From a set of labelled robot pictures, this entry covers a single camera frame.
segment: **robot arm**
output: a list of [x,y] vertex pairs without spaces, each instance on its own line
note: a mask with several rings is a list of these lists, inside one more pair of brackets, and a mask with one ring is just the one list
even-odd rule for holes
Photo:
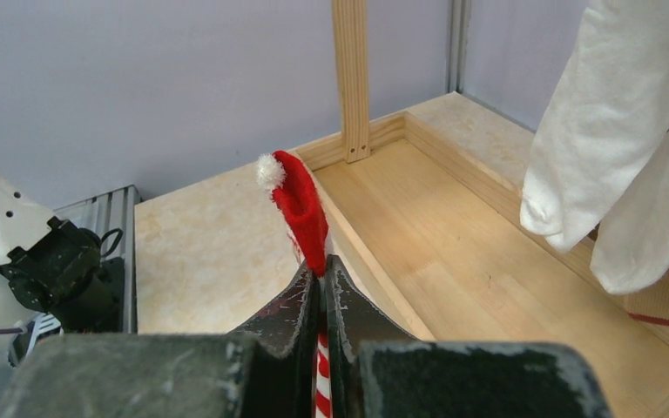
[[121,296],[100,251],[94,232],[58,219],[0,174],[0,274],[22,306],[53,314],[68,332],[115,331]]

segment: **wooden post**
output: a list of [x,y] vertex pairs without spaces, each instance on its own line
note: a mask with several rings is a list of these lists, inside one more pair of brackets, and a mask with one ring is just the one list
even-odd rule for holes
[[334,59],[345,161],[370,155],[366,0],[332,0]]

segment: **miniature santa hat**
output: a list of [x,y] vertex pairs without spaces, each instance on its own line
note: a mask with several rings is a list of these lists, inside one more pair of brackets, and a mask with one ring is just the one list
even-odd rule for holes
[[284,151],[262,155],[258,159],[258,184],[271,193],[283,213],[307,266],[317,277],[323,277],[330,252],[329,226],[307,167]]

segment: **metal frame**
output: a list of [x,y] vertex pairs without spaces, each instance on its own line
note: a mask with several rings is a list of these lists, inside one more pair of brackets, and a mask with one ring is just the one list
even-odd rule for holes
[[448,70],[445,89],[448,93],[463,92],[462,75],[465,69],[469,17],[470,0],[452,0],[449,14]]

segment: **white wall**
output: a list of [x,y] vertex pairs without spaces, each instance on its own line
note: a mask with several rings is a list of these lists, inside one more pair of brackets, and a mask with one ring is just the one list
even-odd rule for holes
[[537,129],[585,6],[586,0],[473,0],[463,93]]
[[[368,0],[372,116],[444,93],[449,0]],[[329,1],[0,2],[0,170],[145,198],[339,131]]]

